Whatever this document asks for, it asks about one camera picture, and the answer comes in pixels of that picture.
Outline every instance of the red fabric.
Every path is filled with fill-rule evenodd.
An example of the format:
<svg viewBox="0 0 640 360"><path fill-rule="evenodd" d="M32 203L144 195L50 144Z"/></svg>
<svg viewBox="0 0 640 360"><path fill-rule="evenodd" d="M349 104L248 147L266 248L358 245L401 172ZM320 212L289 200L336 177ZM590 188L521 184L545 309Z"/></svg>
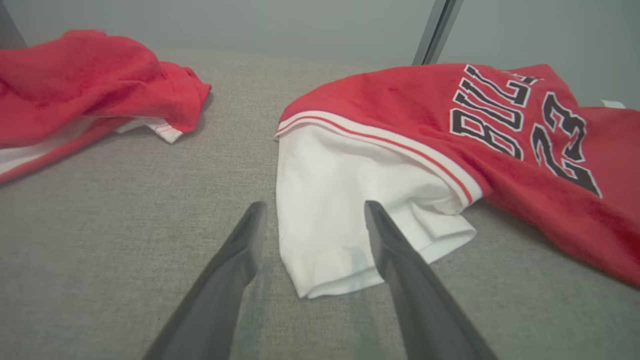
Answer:
<svg viewBox="0 0 640 360"><path fill-rule="evenodd" d="M81 116L114 119L91 126L91 141L122 125L122 116L164 118L185 133L196 128L210 89L191 69L158 61L130 38L97 31L69 31L30 49L0 50L0 149L40 143ZM87 143L79 140L58 154ZM58 157L12 169L11 177ZM0 181L8 178L5 173Z"/></svg>
<svg viewBox="0 0 640 360"><path fill-rule="evenodd" d="M484 81L472 75L477 72ZM469 83L492 103L465 91ZM509 98L519 88L528 89L521 93L526 99ZM455 101L458 94L472 105ZM554 99L567 111L549 106ZM436 149L476 180L489 203L535 225L569 255L640 287L640 168L632 162L640 156L640 111L580 108L547 65L504 72L465 64L401 67L338 80L294 101L280 121L308 110L335 113ZM522 114L520 125L497 120L515 119L510 110ZM465 117L455 116L460 113ZM454 125L461 123L476 135ZM520 153L503 152L479 138L492 133L512 139ZM544 153L541 134L548 137L551 156ZM499 135L489 141L515 149ZM558 174L574 179L556 174L553 163L561 167Z"/></svg>

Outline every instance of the chicago bulls jersey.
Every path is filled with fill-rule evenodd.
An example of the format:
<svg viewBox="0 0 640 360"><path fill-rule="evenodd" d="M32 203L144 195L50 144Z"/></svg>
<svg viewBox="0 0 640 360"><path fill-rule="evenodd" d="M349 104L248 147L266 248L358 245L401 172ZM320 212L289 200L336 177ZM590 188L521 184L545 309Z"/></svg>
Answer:
<svg viewBox="0 0 640 360"><path fill-rule="evenodd" d="M451 190L456 201L442 213L485 198L571 256L640 286L640 112L580 108L547 65L351 76L295 100L277 134L309 125L416 161Z"/></svg>

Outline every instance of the gray fabric surface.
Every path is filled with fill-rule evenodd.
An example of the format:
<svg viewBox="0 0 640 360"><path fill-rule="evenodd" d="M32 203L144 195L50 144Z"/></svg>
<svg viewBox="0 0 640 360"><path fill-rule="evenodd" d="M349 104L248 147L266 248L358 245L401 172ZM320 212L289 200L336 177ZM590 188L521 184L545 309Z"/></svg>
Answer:
<svg viewBox="0 0 640 360"><path fill-rule="evenodd" d="M254 200L268 204L234 359L402 359L386 285L298 300L278 256L277 120L297 96L365 67L165 51L213 85L173 145L111 135L0 186L2 359L137 359ZM640 293L479 203L478 237L433 265L501 359L638 359Z"/></svg>

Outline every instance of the white fabric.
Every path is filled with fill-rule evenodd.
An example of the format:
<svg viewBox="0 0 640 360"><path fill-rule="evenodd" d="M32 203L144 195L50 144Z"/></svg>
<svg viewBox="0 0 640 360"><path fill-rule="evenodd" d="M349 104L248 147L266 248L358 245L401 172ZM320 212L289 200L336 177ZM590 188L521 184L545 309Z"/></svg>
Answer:
<svg viewBox="0 0 640 360"><path fill-rule="evenodd" d="M35 145L0 149L0 174L70 143L80 137L93 124L94 120L95 117L82 117L77 121L69 122L53 135Z"/></svg>
<svg viewBox="0 0 640 360"><path fill-rule="evenodd" d="M278 125L276 136L282 136L303 124L323 126L334 133L350 139L361 140L396 151L430 169L441 177L458 195L458 202L439 204L438 210L446 214L457 214L473 202L482 198L482 189L461 166L426 144L404 137L379 127L368 126L327 111L303 111Z"/></svg>
<svg viewBox="0 0 640 360"><path fill-rule="evenodd" d="M61 127L50 137L35 145L25 147L10 147L0 149L0 174L12 170L20 165L44 156L53 150L79 138L93 124L97 117L80 117ZM169 123L159 117L132 117L131 121L118 127L114 132L118 134L141 126L148 126L168 143L174 143L183 132L174 129Z"/></svg>
<svg viewBox="0 0 640 360"><path fill-rule="evenodd" d="M160 117L134 117L128 123L115 129L114 132L122 134L145 125L168 143L174 143L184 134L182 131L174 129L165 119Z"/></svg>
<svg viewBox="0 0 640 360"><path fill-rule="evenodd" d="M280 255L299 297L339 295L383 282L364 220L379 201L428 263L471 240L476 230L440 177L409 156L298 125L280 137L276 201Z"/></svg>
<svg viewBox="0 0 640 360"><path fill-rule="evenodd" d="M626 109L625 105L619 101L602 100L602 99L600 101L602 101L602 104L604 104L606 108Z"/></svg>

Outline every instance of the red and white striped trim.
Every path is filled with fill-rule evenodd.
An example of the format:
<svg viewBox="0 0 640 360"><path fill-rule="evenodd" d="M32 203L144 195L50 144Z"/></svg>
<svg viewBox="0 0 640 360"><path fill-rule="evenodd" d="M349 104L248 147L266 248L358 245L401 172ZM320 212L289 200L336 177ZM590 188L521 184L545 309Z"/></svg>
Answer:
<svg viewBox="0 0 640 360"><path fill-rule="evenodd" d="M303 111L280 123L276 136L282 136L302 124L315 124L328 128L348 138L365 141L400 152L418 161L440 176L456 193L466 208L482 197L478 183L453 160L424 145L402 135L363 125L326 111Z"/></svg>

